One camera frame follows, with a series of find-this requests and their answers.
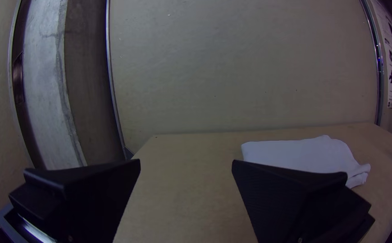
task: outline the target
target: wooden table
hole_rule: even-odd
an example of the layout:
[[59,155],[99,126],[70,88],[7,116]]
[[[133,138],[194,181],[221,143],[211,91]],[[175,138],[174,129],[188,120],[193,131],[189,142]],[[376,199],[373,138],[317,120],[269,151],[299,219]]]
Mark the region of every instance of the wooden table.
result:
[[329,135],[348,144],[367,182],[353,190],[372,204],[375,223],[362,242],[385,242],[392,230],[392,134],[369,123],[231,133],[155,135],[135,158],[141,174],[116,243],[256,243],[231,173],[248,141]]

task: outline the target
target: table surface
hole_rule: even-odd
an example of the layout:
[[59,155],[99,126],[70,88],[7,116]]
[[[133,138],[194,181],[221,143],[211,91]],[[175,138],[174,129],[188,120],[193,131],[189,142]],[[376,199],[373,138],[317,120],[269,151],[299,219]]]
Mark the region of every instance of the table surface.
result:
[[256,243],[231,173],[248,141],[300,140],[329,135],[348,144],[367,182],[353,191],[372,204],[375,223],[364,243],[385,242],[392,230],[392,134],[374,124],[230,133],[155,135],[135,158],[141,174],[115,243]]

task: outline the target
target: folded towel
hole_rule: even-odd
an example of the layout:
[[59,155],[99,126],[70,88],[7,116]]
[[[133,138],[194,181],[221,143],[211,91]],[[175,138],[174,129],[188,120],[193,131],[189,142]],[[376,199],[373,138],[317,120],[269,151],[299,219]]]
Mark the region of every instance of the folded towel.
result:
[[370,165],[360,165],[348,145],[323,135],[296,141],[247,142],[241,145],[244,161],[316,173],[346,172],[346,186],[366,182]]

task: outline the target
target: metal strip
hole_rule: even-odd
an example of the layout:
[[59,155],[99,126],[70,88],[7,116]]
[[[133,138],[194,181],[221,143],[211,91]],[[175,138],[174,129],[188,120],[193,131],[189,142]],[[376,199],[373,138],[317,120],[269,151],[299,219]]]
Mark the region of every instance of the metal strip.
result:
[[22,6],[22,0],[18,0],[16,3],[16,8],[14,10],[13,14],[13,21],[11,24],[11,29],[10,29],[10,38],[9,38],[9,44],[8,44],[8,85],[9,85],[9,97],[10,97],[10,108],[11,108],[11,113],[13,116],[13,122],[14,122],[14,127],[15,130],[18,134],[19,141],[21,145],[23,146],[23,150],[25,152],[27,161],[30,166],[32,167],[41,167],[41,162],[38,164],[34,164],[31,158],[31,155],[29,153],[28,146],[26,144],[25,138],[23,136],[23,128],[20,125],[19,122],[19,116],[18,116],[18,108],[16,106],[15,102],[15,96],[14,96],[14,87],[13,87],[13,63],[16,60],[16,58],[20,55],[22,55],[23,47],[22,46],[14,46],[14,43],[17,42],[20,45],[20,33],[16,33],[16,23],[18,20],[18,15],[19,12],[26,11],[26,9],[22,8],[28,8],[30,1],[25,0],[24,1],[24,6]]
[[112,96],[112,104],[114,106],[115,120],[116,120],[116,126],[118,128],[119,139],[121,140],[121,146],[124,151],[125,159],[128,160],[133,156],[133,152],[131,152],[127,147],[125,147],[123,131],[121,129],[121,122],[119,121],[119,113],[118,113],[118,107],[116,104],[116,97],[115,97],[114,76],[112,74],[112,57],[110,53],[109,30],[110,30],[110,0],[106,0],[106,54],[107,54],[107,68],[109,72],[110,92]]
[[374,21],[372,11],[367,3],[367,0],[360,0],[361,6],[366,14],[367,23],[369,24],[370,31],[372,32],[372,39],[375,48],[376,68],[378,70],[378,101],[376,104],[375,124],[381,125],[381,117],[383,110],[384,101],[384,67],[383,67],[383,55],[381,50],[381,42],[379,41],[378,29]]

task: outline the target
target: white towel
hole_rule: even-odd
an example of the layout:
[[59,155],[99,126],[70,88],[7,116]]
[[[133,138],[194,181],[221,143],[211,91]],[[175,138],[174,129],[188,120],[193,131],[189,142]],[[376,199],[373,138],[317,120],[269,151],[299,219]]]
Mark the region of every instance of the white towel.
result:
[[370,164],[358,164],[346,143],[327,135],[297,141],[247,142],[241,150],[247,162],[317,173],[346,172],[348,188],[364,184],[370,171]]

